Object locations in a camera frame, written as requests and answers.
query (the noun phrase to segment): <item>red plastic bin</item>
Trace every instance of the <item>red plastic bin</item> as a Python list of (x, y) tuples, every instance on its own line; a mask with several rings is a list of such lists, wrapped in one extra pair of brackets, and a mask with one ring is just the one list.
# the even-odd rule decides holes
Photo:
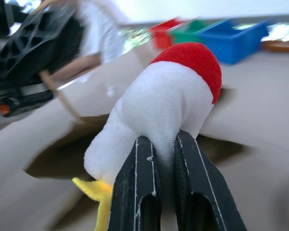
[(172, 45), (172, 37), (168, 34), (168, 31), (181, 24), (178, 18), (171, 19), (169, 21), (158, 24), (151, 27), (149, 32), (152, 33), (155, 47), (158, 49), (166, 49)]

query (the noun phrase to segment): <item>brown tray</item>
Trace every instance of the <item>brown tray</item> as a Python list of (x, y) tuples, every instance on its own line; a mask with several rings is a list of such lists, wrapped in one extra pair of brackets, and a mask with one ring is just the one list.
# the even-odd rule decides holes
[(263, 49), (267, 51), (275, 51), (275, 52), (289, 52), (289, 41), (265, 41), (262, 42)]

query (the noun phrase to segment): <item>red felt cap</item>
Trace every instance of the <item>red felt cap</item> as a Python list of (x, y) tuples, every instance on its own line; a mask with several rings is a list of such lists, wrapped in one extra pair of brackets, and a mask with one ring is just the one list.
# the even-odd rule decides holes
[(197, 72), (212, 92), (212, 103), (216, 103), (222, 87), (222, 71), (214, 54), (205, 45), (196, 42), (173, 45), (151, 63), (160, 61), (179, 63)]

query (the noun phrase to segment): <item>white fabric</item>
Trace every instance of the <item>white fabric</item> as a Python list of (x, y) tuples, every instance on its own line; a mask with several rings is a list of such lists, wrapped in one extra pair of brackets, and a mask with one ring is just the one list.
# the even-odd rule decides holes
[(207, 83), (192, 69), (172, 62), (151, 64), (118, 100), (104, 129), (87, 149), (87, 172), (113, 186), (136, 138), (148, 137), (158, 155), (166, 212), (163, 227), (171, 230), (176, 225), (171, 206), (174, 141), (180, 129), (197, 137), (213, 108), (212, 99)]
[(80, 55), (101, 54), (102, 63), (111, 61), (123, 53), (123, 39), (114, 16), (94, 0), (82, 0), (78, 5), (78, 17), (85, 27), (80, 45)]

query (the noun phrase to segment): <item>yellow plush foot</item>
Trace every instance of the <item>yellow plush foot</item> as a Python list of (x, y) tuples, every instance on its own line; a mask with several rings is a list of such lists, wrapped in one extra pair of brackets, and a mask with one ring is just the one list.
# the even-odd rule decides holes
[(73, 182), (88, 197), (100, 203), (97, 211), (95, 231), (107, 231), (112, 188), (100, 180), (87, 182), (73, 178)]

